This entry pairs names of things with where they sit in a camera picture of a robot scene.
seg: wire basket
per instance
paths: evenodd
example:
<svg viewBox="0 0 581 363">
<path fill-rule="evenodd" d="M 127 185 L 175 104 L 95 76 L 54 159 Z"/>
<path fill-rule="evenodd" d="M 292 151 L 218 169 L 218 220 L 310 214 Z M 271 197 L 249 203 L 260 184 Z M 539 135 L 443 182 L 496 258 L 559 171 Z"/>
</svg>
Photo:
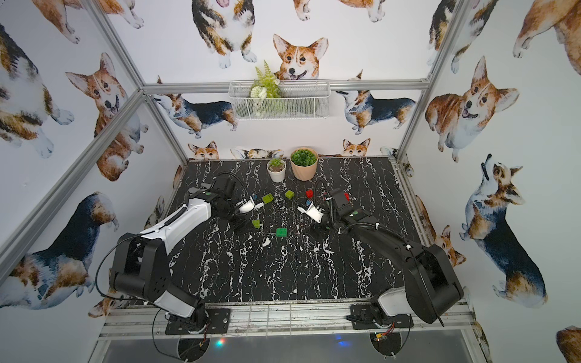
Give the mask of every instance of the wire basket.
<svg viewBox="0 0 581 363">
<path fill-rule="evenodd" d="M 228 95 L 237 120 L 289 120 L 329 116 L 331 85 L 325 80 L 282 81 L 282 98 L 250 98 L 253 81 L 230 82 Z"/>
</svg>

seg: tan pot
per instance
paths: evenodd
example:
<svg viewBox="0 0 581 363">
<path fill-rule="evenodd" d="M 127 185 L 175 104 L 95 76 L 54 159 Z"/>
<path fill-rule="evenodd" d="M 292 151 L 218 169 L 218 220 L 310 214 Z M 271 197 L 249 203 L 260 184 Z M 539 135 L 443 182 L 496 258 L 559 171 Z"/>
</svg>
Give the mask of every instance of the tan pot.
<svg viewBox="0 0 581 363">
<path fill-rule="evenodd" d="M 315 154 L 315 156 L 317 157 L 317 161 L 315 161 L 315 163 L 313 165 L 310 165 L 310 166 L 298 166 L 298 165 L 295 165 L 291 160 L 290 166 L 292 167 L 293 174 L 295 175 L 295 177 L 298 180 L 307 181 L 307 180 L 313 179 L 313 177 L 315 176 L 315 173 L 317 172 L 317 165 L 319 164 L 319 154 L 317 154 L 317 152 L 315 150 L 313 150 L 311 148 L 307 148 L 307 147 L 297 148 L 295 151 L 297 151 L 297 150 L 310 151 L 311 153 Z"/>
</svg>

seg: corgi illustration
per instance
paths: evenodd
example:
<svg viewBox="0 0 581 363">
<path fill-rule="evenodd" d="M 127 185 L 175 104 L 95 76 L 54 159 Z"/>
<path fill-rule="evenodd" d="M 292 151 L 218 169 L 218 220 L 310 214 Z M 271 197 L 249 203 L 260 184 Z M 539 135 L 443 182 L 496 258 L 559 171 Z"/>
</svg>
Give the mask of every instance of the corgi illustration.
<svg viewBox="0 0 581 363">
<path fill-rule="evenodd" d="M 273 42 L 278 56 L 282 59 L 281 69 L 275 73 L 279 80 L 319 78 L 319 61 L 329 48 L 327 38 L 320 38 L 309 46 L 296 46 L 274 34 Z"/>
<path fill-rule="evenodd" d="M 157 83 L 161 84 L 162 79 L 158 77 Z M 232 104 L 226 101 L 189 103 L 181 94 L 154 95 L 153 99 L 163 107 L 176 125 L 185 128 L 190 134 L 196 134 L 196 139 L 202 137 L 202 129 L 222 121 L 232 125 L 230 131 L 236 131 L 238 127 Z"/>
<path fill-rule="evenodd" d="M 190 160 L 219 160 L 218 147 L 215 141 L 212 141 L 205 148 L 199 148 L 196 145 L 188 144 L 189 149 L 193 152 L 193 158 Z"/>
<path fill-rule="evenodd" d="M 107 295 L 116 297 L 118 299 L 125 299 L 128 298 L 128 295 L 118 292 L 114 288 L 109 286 L 109 291 L 107 291 Z M 108 297 L 103 298 L 103 300 L 99 301 L 99 303 L 91 310 L 89 310 L 89 317 L 91 318 L 99 318 L 99 317 L 106 317 L 109 315 L 109 311 L 112 309 L 122 309 L 129 305 L 129 300 L 114 300 Z"/>
<path fill-rule="evenodd" d="M 311 0 L 293 0 L 295 2 L 295 10 L 299 19 L 306 21 L 311 18 L 309 13 L 309 2 Z M 366 8 L 367 14 L 369 15 L 369 20 L 376 23 L 380 21 L 385 12 L 382 10 L 382 5 L 385 0 L 339 0 L 345 5 L 349 5 L 353 8 Z"/>
<path fill-rule="evenodd" d="M 174 176 L 174 189 L 177 188 L 178 186 L 180 186 L 180 177 L 181 177 L 181 172 L 183 170 L 183 166 L 178 166 L 178 170 L 175 171 L 175 176 Z"/>
<path fill-rule="evenodd" d="M 570 326 L 557 332 L 557 345 L 567 363 L 581 363 L 581 329 Z"/>
<path fill-rule="evenodd" d="M 426 109 L 426 121 L 440 135 L 437 148 L 453 149 L 452 159 L 458 162 L 460 149 L 470 145 L 486 127 L 496 112 L 512 106 L 518 99 L 516 88 L 497 89 L 488 79 L 486 59 L 478 62 L 472 85 L 463 95 L 447 94 L 435 97 Z"/>
<path fill-rule="evenodd" d="M 535 0 L 518 34 L 512 54 L 522 57 L 530 41 L 537 35 L 555 28 L 557 41 L 565 45 L 565 52 L 575 71 L 581 74 L 581 1 Z"/>
<path fill-rule="evenodd" d="M 473 239 L 506 275 L 506 282 L 501 282 L 504 291 L 493 286 L 497 296 L 526 307 L 540 307 L 548 300 L 543 276 L 505 219 L 509 203 L 525 202 L 512 183 L 522 167 L 495 163 L 488 154 L 481 169 L 482 183 L 466 204 L 466 224 L 462 224 L 460 237 Z"/>
<path fill-rule="evenodd" d="M 147 219 L 145 223 L 144 229 L 148 229 L 159 223 L 162 220 L 163 211 L 166 209 L 166 201 L 163 199 L 163 195 L 160 195 L 157 198 L 157 204 L 155 205 L 155 209 L 153 213 Z"/>
<path fill-rule="evenodd" d="M 107 53 L 101 54 L 101 66 L 98 71 L 85 76 L 67 72 L 71 83 L 81 92 L 95 100 L 99 110 L 99 118 L 95 126 L 95 137 L 119 112 L 119 108 L 127 100 L 125 90 L 115 78 L 115 68 Z M 105 153 L 97 161 L 101 174 L 115 181 L 129 166 L 129 155 L 132 151 L 141 154 L 144 146 L 139 145 L 142 132 L 147 132 L 147 125 L 142 125 L 139 117 L 134 115 L 125 125 L 125 128 L 117 134 L 115 140 L 109 145 Z"/>
<path fill-rule="evenodd" d="M 444 41 L 444 35 L 446 35 L 446 30 L 448 30 L 448 24 L 450 24 L 455 7 L 456 0 L 442 0 L 432 16 L 428 49 L 434 48 L 436 53 L 429 59 L 428 66 L 431 66 L 436 60 L 437 52 L 440 51 L 440 47 Z"/>
<path fill-rule="evenodd" d="M 0 308 L 46 309 L 73 292 L 81 296 L 84 287 L 91 292 L 95 281 L 88 271 L 103 224 L 119 227 L 109 198 L 95 192 L 79 203 L 50 247 L 24 255 L 0 286 Z"/>
<path fill-rule="evenodd" d="M 363 71 L 350 81 L 360 80 Z M 363 128 L 381 121 L 395 118 L 400 128 L 413 115 L 415 101 L 409 98 L 377 99 L 371 91 L 336 91 L 345 98 L 345 118 L 354 124 L 355 134 L 359 135 Z"/>
<path fill-rule="evenodd" d="M 382 146 L 381 148 L 379 148 L 379 151 L 381 152 L 381 155 L 384 156 L 396 156 L 397 153 L 397 149 L 394 148 L 389 148 L 387 146 Z M 413 177 L 414 176 L 414 168 L 412 168 L 410 161 L 407 158 L 407 154 L 405 154 L 402 158 L 401 158 L 401 165 L 403 166 L 403 168 L 406 170 L 406 174 L 408 177 Z"/>
<path fill-rule="evenodd" d="M 424 228 L 430 233 L 430 236 L 432 236 L 432 241 L 434 241 L 434 244 L 446 252 L 452 267 L 456 267 L 466 262 L 466 257 L 464 257 L 464 255 L 458 251 L 454 250 L 454 247 L 452 246 L 452 241 L 450 240 L 450 225 L 448 224 L 445 226 L 444 231 L 442 231 L 442 235 L 438 236 L 434 226 L 432 225 L 432 222 L 430 221 L 430 216 L 428 215 L 428 211 L 426 210 L 422 199 L 416 195 L 415 200 L 418 202 L 419 212 L 421 213 L 420 219 L 422 220 Z"/>
<path fill-rule="evenodd" d="M 60 125 L 68 125 L 74 116 L 57 107 L 38 68 L 2 24 L 0 59 L 0 138 L 15 148 L 27 140 L 46 159 L 54 145 L 42 131 L 42 123 L 50 116 Z"/>
<path fill-rule="evenodd" d="M 79 37 L 74 35 L 74 29 L 67 19 L 66 6 L 82 9 L 80 0 L 33 0 L 33 3 L 68 40 L 75 44 L 79 42 Z M 99 4 L 106 14 L 121 15 L 134 28 L 139 29 L 144 26 L 143 19 L 133 11 L 135 0 L 99 0 Z"/>
<path fill-rule="evenodd" d="M 498 0 L 474 0 L 474 6 L 470 10 L 469 20 L 464 24 L 460 36 L 454 46 L 454 58 L 451 69 L 454 74 L 460 69 L 460 58 L 468 50 L 472 42 L 482 33 L 484 26 L 488 22 L 492 10 Z"/>
<path fill-rule="evenodd" d="M 230 149 L 230 152 L 234 156 L 234 159 L 273 159 L 275 157 L 283 158 L 285 152 L 281 149 L 278 150 L 264 150 L 264 149 L 250 149 L 245 150 L 242 148 Z"/>
<path fill-rule="evenodd" d="M 193 22 L 210 52 L 217 52 L 218 65 L 230 66 L 230 52 L 240 50 L 247 62 L 258 59 L 250 51 L 254 27 L 252 0 L 193 0 Z"/>
<path fill-rule="evenodd" d="M 354 143 L 351 143 L 349 140 L 344 139 L 343 140 L 343 152 L 341 154 L 335 154 L 335 155 L 321 155 L 321 154 L 319 154 L 319 156 L 331 156 L 331 157 L 360 156 L 360 157 L 363 157 L 363 156 L 367 155 L 367 148 L 369 147 L 370 143 L 371 143 L 371 138 L 368 138 L 367 140 L 365 140 L 364 142 L 359 143 L 359 144 L 354 144 Z"/>
</svg>

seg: black marble table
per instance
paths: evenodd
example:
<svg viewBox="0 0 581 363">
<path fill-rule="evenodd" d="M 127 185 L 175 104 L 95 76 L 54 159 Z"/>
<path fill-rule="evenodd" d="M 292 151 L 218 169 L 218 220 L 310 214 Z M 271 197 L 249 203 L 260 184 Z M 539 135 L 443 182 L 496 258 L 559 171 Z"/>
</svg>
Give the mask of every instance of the black marble table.
<svg viewBox="0 0 581 363">
<path fill-rule="evenodd" d="M 252 220 L 260 219 L 263 224 L 252 233 L 235 234 L 226 221 L 216 219 L 199 225 L 171 253 L 174 283 L 211 303 L 371 297 L 403 285 L 401 271 L 351 236 L 332 231 L 328 237 L 314 240 L 303 234 L 313 220 L 296 209 L 297 197 L 305 197 L 313 183 L 296 179 L 289 160 L 285 181 L 273 183 L 267 162 L 190 162 L 170 212 L 184 202 L 189 188 L 211 182 L 219 171 L 238 175 L 259 201 L 268 193 L 275 199 L 249 213 Z M 410 239 L 419 240 L 387 158 L 321 159 L 313 179 L 320 175 L 324 175 L 329 190 L 344 189 L 355 206 L 362 206 Z M 288 189 L 295 192 L 293 200 L 284 196 Z M 280 227 L 287 228 L 287 237 L 275 236 Z"/>
</svg>

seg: white pot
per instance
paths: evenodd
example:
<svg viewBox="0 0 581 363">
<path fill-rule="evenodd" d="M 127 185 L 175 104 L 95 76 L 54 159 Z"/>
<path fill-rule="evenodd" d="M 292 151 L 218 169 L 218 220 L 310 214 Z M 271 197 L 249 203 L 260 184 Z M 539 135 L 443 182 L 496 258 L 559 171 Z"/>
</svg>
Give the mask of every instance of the white pot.
<svg viewBox="0 0 581 363">
<path fill-rule="evenodd" d="M 266 163 L 266 170 L 268 170 L 268 173 L 270 174 L 270 178 L 272 179 L 273 182 L 280 183 L 285 179 L 286 163 L 285 163 L 285 168 L 283 170 L 277 171 L 277 172 L 270 171 L 270 169 L 268 168 L 268 163 Z"/>
</svg>

